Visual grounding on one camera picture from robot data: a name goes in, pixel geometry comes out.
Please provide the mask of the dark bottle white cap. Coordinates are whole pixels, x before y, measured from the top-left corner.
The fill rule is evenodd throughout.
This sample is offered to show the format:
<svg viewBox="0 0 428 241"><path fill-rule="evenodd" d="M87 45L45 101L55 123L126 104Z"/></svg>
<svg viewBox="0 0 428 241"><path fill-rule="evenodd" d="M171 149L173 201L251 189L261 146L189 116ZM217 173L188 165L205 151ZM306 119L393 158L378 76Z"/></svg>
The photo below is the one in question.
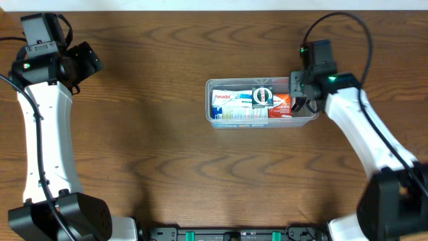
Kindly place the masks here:
<svg viewBox="0 0 428 241"><path fill-rule="evenodd" d="M305 105L305 103L306 103L306 98L295 97L295 102L292 106L292 111L293 112L299 112L301 110L301 108Z"/></svg>

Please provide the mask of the red medicine box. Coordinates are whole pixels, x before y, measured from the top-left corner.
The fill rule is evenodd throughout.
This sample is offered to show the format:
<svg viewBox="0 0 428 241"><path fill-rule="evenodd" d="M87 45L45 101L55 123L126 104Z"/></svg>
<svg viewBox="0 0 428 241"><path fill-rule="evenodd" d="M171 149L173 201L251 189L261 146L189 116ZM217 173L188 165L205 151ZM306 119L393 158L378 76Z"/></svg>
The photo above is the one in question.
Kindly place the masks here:
<svg viewBox="0 0 428 241"><path fill-rule="evenodd" d="M292 116L292 97L289 94L275 94L273 106L268 110L269 118L289 118Z"/></svg>

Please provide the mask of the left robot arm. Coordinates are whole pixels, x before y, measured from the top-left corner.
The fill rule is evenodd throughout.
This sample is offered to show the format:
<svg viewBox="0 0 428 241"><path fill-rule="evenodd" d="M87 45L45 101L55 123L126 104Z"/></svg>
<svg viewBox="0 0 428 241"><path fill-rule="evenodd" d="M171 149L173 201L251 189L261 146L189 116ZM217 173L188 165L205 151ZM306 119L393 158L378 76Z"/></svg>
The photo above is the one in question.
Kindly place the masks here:
<svg viewBox="0 0 428 241"><path fill-rule="evenodd" d="M10 228L24 240L138 240L133 218L113 216L105 201L84 193L74 160L73 97L103 63L88 43L72 45L63 15L38 13L21 23L25 46L5 81L23 112L27 177L23 205L8 212Z"/></svg>

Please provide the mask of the white Panadol box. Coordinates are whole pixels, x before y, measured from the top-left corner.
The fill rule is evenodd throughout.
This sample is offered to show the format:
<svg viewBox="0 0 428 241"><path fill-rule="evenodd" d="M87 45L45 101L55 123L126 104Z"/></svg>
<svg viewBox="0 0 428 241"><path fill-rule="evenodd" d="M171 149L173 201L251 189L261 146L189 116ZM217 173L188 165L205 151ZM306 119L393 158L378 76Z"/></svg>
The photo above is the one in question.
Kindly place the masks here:
<svg viewBox="0 0 428 241"><path fill-rule="evenodd" d="M211 105L215 107L251 107L251 90L213 90Z"/></svg>

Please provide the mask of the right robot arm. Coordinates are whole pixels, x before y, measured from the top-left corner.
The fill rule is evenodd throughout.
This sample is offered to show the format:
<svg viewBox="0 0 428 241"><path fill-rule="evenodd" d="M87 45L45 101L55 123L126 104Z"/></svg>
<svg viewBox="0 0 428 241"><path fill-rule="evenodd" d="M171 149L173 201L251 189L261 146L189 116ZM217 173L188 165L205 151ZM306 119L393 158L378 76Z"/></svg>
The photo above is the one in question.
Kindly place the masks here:
<svg viewBox="0 0 428 241"><path fill-rule="evenodd" d="M329 239L399 240L427 231L427 166L394 138L356 77L338 72L330 41L302 44L300 59L290 94L340 128L368 178L355 214L328 222Z"/></svg>

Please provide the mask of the dark green round-label box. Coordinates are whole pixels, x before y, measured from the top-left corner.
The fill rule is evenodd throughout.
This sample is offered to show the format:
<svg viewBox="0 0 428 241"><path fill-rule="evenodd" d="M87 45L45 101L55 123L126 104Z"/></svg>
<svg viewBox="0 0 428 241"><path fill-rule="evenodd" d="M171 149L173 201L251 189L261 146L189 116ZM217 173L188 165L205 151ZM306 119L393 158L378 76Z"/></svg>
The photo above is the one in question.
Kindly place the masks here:
<svg viewBox="0 0 428 241"><path fill-rule="evenodd" d="M273 106L273 87L268 86L253 86L252 87L252 107L265 108Z"/></svg>

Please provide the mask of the blue KoolFever box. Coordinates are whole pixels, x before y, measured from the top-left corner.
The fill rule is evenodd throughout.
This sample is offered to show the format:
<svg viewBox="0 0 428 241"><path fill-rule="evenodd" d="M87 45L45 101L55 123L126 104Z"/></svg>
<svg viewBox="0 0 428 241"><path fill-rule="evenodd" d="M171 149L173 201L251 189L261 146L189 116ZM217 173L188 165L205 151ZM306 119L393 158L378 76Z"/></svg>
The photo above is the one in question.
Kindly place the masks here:
<svg viewBox="0 0 428 241"><path fill-rule="evenodd" d="M209 121L216 129L263 126L268 124L268 107L253 108L251 103L214 105Z"/></svg>

